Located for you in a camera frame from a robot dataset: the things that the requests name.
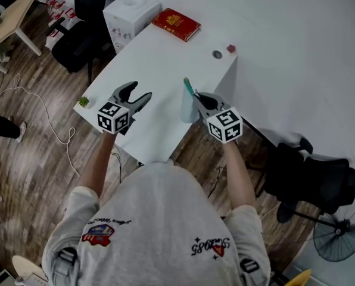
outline white desk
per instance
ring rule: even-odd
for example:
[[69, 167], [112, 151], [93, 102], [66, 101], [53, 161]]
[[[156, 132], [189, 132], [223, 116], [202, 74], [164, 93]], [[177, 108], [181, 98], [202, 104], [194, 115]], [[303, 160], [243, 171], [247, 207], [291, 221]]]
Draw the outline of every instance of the white desk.
[[[118, 134], [116, 144], [142, 163], [167, 161], [191, 126], [180, 120], [184, 77], [188, 77], [193, 89], [214, 92], [236, 59], [226, 47], [205, 31], [199, 31], [186, 43], [150, 24], [86, 90], [90, 107], [76, 105], [74, 110], [102, 131], [98, 127], [98, 109], [117, 87], [138, 81], [130, 101], [152, 92], [151, 101], [134, 115], [136, 121], [126, 136]], [[214, 50], [223, 57], [214, 58]]]

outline sneaker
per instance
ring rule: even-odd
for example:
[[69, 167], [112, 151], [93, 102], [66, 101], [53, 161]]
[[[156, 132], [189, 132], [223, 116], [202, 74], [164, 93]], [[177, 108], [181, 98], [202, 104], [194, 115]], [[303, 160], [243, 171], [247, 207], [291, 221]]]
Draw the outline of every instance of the sneaker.
[[20, 136], [16, 139], [17, 143], [20, 143], [21, 140], [23, 140], [23, 136], [25, 134], [25, 130], [27, 129], [27, 124], [26, 122], [21, 123], [20, 125]]
[[3, 59], [2, 59], [2, 63], [7, 63], [11, 60], [11, 57], [10, 56], [5, 56]]

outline bag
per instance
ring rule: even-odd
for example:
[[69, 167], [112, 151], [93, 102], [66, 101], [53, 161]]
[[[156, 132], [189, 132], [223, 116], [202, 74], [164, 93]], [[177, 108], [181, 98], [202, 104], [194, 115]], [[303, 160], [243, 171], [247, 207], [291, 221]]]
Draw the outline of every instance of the bag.
[[[67, 5], [65, 1], [58, 2], [57, 0], [47, 0], [46, 4], [48, 6], [48, 13], [49, 13], [49, 26], [55, 23], [61, 17], [64, 17], [65, 20], [61, 23], [63, 27], [67, 30], [70, 30], [78, 21], [76, 16], [76, 12], [74, 8]], [[53, 30], [53, 32], [46, 37], [46, 44], [45, 46], [52, 51], [54, 45], [63, 37], [64, 34], [61, 33], [59, 30]]]

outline black and white marker cube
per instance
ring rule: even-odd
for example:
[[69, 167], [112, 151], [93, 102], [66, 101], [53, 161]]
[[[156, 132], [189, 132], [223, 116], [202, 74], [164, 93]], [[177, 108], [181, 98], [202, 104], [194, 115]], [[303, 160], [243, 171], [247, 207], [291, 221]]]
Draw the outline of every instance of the black and white marker cube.
[[242, 136], [242, 118], [235, 107], [207, 119], [209, 133], [222, 143]]
[[114, 102], [107, 101], [98, 110], [98, 126], [109, 133], [117, 133], [130, 123], [130, 110]]

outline gray t-shirt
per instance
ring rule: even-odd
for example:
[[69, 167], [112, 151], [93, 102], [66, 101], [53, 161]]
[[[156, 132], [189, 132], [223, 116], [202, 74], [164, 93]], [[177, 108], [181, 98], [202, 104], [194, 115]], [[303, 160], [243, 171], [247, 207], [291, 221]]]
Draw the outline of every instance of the gray t-shirt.
[[78, 186], [42, 260], [50, 283], [65, 247], [77, 250], [78, 285], [267, 285], [270, 263], [255, 208], [225, 220], [195, 178], [164, 163], [144, 166], [101, 208]]

